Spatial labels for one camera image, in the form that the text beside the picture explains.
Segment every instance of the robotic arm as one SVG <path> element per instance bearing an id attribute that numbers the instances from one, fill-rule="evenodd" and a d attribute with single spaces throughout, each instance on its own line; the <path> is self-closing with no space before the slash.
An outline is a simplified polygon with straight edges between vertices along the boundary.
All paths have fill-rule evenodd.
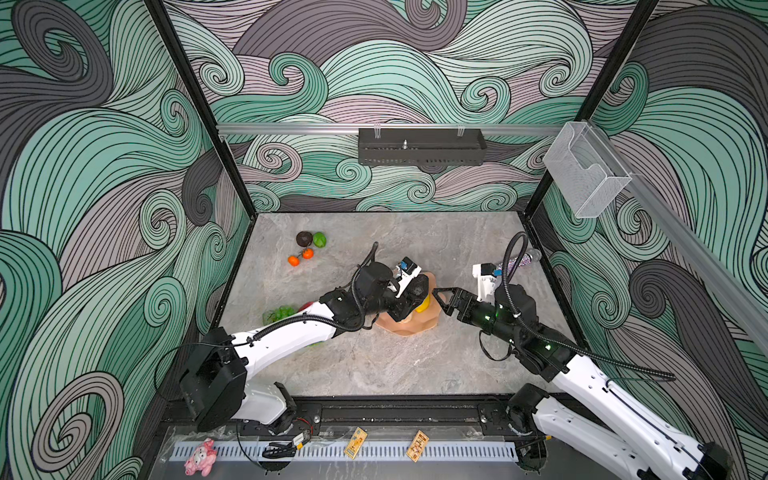
<path id="1" fill-rule="evenodd" d="M 516 239 L 517 236 L 510 242 L 502 268 L 508 265 Z M 435 289 L 433 296 L 447 315 L 458 312 L 459 321 L 513 345 L 515 357 L 528 371 L 572 395 L 611 429 L 590 422 L 565 408 L 546 391 L 526 384 L 507 407 L 511 424 L 519 434 L 552 435 L 627 480 L 721 480 L 727 477 L 730 460 L 723 448 L 713 442 L 701 444 L 683 434 L 615 382 L 611 383 L 589 356 L 606 359 L 585 352 L 561 332 L 539 323 L 535 301 L 522 286 L 508 284 L 510 273 L 502 272 L 501 279 L 483 278 L 491 275 L 492 267 L 491 264 L 485 264 L 485 268 L 475 266 L 478 295 L 454 287 Z M 443 293 L 450 297 L 444 300 Z M 493 303 L 481 301 L 489 298 Z M 664 374 L 627 367 L 654 375 Z"/>
<path id="2" fill-rule="evenodd" d="M 365 315 L 387 312 L 399 322 L 421 305 L 429 279 L 408 257 L 391 269 L 376 262 L 378 243 L 358 266 L 349 290 L 336 288 L 296 315 L 269 326 L 227 335 L 212 329 L 192 352 L 180 380 L 181 392 L 200 431 L 229 419 L 256 420 L 275 435 L 296 413 L 281 383 L 265 385 L 254 376 L 272 362 L 344 332 L 371 329 Z"/>

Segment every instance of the black strap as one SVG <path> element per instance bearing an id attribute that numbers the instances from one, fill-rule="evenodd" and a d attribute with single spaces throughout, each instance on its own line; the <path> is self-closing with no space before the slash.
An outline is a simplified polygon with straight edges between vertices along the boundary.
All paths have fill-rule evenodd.
<path id="1" fill-rule="evenodd" d="M 480 342 L 480 349 L 485 354 L 485 356 L 487 356 L 489 359 L 493 360 L 494 362 L 503 362 L 503 361 L 505 361 L 506 359 L 508 359 L 512 355 L 512 345 L 507 345 L 509 347 L 509 350 L 507 350 L 507 355 L 505 355 L 503 359 L 495 359 L 495 358 L 493 358 L 491 356 L 491 354 L 488 353 L 488 350 L 486 350 L 485 347 L 482 344 L 482 334 L 483 333 L 485 333 L 485 332 L 480 330 L 480 335 L 478 335 L 478 341 Z"/>

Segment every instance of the black bar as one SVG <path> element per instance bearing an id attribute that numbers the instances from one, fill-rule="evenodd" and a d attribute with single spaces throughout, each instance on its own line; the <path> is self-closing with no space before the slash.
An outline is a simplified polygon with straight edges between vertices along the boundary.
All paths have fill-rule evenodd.
<path id="1" fill-rule="evenodd" d="M 170 21 L 168 12 L 165 9 L 165 5 L 162 0 L 144 0 L 149 10 L 152 20 L 154 21 L 157 31 L 160 32 L 160 36 L 163 38 L 165 48 L 168 50 L 170 59 L 174 61 L 176 69 L 179 72 L 181 81 L 184 83 L 184 87 L 187 88 L 187 92 L 192 100 L 197 114 L 200 115 L 200 119 L 203 122 L 203 126 L 210 136 L 210 141 L 214 144 L 216 152 L 219 154 L 221 163 L 224 165 L 224 169 L 227 170 L 227 174 L 232 180 L 232 185 L 235 187 L 237 196 L 243 203 L 245 211 L 248 213 L 248 217 L 252 220 L 256 219 L 256 208 L 253 206 L 253 202 L 248 194 L 248 189 L 245 187 L 243 178 L 237 171 L 237 164 L 232 157 L 232 152 L 229 147 L 219 138 L 219 132 L 216 129 L 216 118 L 213 111 L 210 109 L 210 105 L 205 100 L 203 89 L 200 88 L 200 84 L 197 83 L 194 71 L 192 70 L 192 64 L 187 58 L 187 53 L 184 52 L 184 48 L 181 46 L 181 40 L 174 29 L 173 23 Z"/>
<path id="2" fill-rule="evenodd" d="M 603 68 L 598 74 L 597 80 L 594 81 L 592 88 L 590 89 L 587 97 L 584 99 L 584 103 L 581 104 L 581 108 L 576 114 L 574 121 L 589 120 L 594 112 L 598 109 L 598 105 L 603 100 L 608 88 L 614 82 L 614 78 L 621 71 L 621 67 L 624 66 L 627 57 L 632 52 L 634 43 L 637 38 L 640 37 L 640 33 L 643 31 L 646 22 L 650 18 L 650 14 L 654 12 L 656 4 L 659 0 L 640 0 L 637 6 L 632 11 L 632 15 L 627 24 L 624 26 L 624 30 L 616 39 L 614 49 L 611 50 L 611 55 L 603 65 Z M 536 209 L 541 205 L 544 200 L 544 195 L 549 191 L 549 187 L 552 185 L 552 176 L 549 171 L 544 172 L 544 176 L 541 177 L 541 181 L 536 187 L 531 199 L 525 206 L 525 216 L 527 218 L 533 217 Z"/>
<path id="3" fill-rule="evenodd" d="M 243 235 L 243 242 L 240 244 L 240 249 L 237 251 L 237 257 L 235 258 L 235 263 L 232 266 L 232 271 L 230 271 L 230 276 L 227 278 L 227 284 L 224 286 L 224 291 L 221 293 L 221 298 L 219 298 L 219 304 L 216 306 L 216 312 L 214 314 L 214 319 L 210 323 L 210 328 L 215 329 L 219 326 L 219 322 L 221 321 L 221 316 L 224 314 L 224 307 L 227 305 L 227 299 L 230 297 L 230 292 L 232 291 L 232 285 L 235 283 L 235 277 L 237 276 L 238 270 L 240 270 L 240 263 L 243 261 L 243 255 L 245 255 L 245 250 L 248 248 L 248 243 L 250 242 L 250 235 L 253 232 L 253 227 L 256 225 L 256 217 L 251 217 L 250 221 L 248 223 L 248 229 L 245 231 L 245 235 Z"/>
<path id="4" fill-rule="evenodd" d="M 544 247 L 541 245 L 541 240 L 538 238 L 538 234 L 536 233 L 531 220 L 521 212 L 518 212 L 518 215 L 520 216 L 520 221 L 528 235 L 528 239 L 531 241 L 531 245 L 534 248 L 538 248 L 541 252 L 541 260 L 539 260 L 541 269 L 544 271 L 544 275 L 547 277 L 547 281 L 552 287 L 552 293 L 554 293 L 554 298 L 558 301 L 558 305 L 563 312 L 568 327 L 571 328 L 571 331 L 574 334 L 576 344 L 581 348 L 589 349 L 587 337 L 584 336 L 584 330 L 581 329 L 581 325 L 579 325 L 578 320 L 576 320 L 576 315 L 574 315 L 574 311 L 571 309 L 571 304 L 568 302 L 568 298 L 565 296 L 565 292 L 563 291 L 562 286 L 560 286 L 557 276 L 554 274 L 554 269 L 547 258 L 547 252 L 545 252 Z"/>

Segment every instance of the gray floor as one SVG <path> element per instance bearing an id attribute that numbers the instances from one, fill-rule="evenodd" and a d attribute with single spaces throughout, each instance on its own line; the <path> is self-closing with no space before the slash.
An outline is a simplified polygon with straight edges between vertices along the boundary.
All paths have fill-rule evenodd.
<path id="1" fill-rule="evenodd" d="M 328 245 L 291 267 L 296 234 L 322 231 Z M 261 325 L 262 313 L 300 306 L 349 281 L 356 264 L 379 242 L 376 260 L 394 265 L 408 256 L 433 272 L 440 287 L 476 291 L 472 264 L 501 260 L 522 230 L 514 212 L 261 214 L 224 310 L 221 326 L 235 333 Z M 538 264 L 521 267 L 513 283 L 536 299 L 539 319 L 571 336 Z M 483 343 L 497 357 L 499 339 Z M 514 392 L 525 383 L 545 386 L 511 357 L 492 362 L 478 345 L 478 330 L 441 314 L 437 327 L 410 337 L 375 327 L 344 333 L 275 362 L 259 373 L 292 395 L 461 394 Z"/>

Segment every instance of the wave pattern wallpaper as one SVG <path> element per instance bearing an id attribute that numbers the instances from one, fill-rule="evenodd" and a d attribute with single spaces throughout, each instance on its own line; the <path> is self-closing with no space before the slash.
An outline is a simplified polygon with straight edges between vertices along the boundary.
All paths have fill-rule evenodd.
<path id="1" fill-rule="evenodd" d="M 141 0 L 2 2 L 0 64 L 2 477 L 135 478 L 249 219 Z"/>
<path id="2" fill-rule="evenodd" d="M 768 5 L 701 4 L 648 22 L 594 120 L 768 309 Z M 535 226 L 590 347 L 678 378 L 624 387 L 765 478 L 768 361 L 637 200 L 576 220 L 553 187 Z"/>
<path id="3" fill-rule="evenodd" d="M 165 3 L 221 123 L 562 124 L 635 2 Z M 228 138 L 260 211 L 520 209 L 551 139 L 488 140 L 482 166 L 420 170 L 359 166 L 356 137 Z"/>

